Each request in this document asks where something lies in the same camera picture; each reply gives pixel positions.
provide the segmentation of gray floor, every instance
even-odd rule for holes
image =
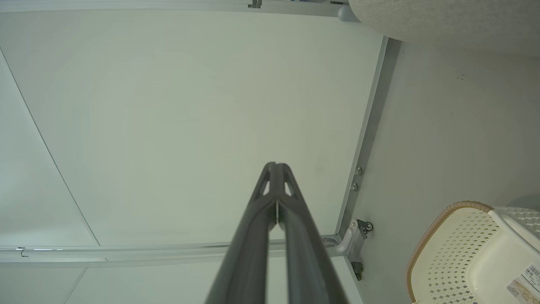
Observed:
[[[410,303],[405,267],[457,201],[540,207],[540,59],[403,43],[359,198],[365,304]]]

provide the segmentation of beige fabric object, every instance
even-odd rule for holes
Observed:
[[[384,35],[411,42],[540,56],[540,0],[350,0]]]

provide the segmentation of plastic laundry basket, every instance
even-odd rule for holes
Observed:
[[[452,204],[407,265],[420,304],[540,304],[540,212]]]

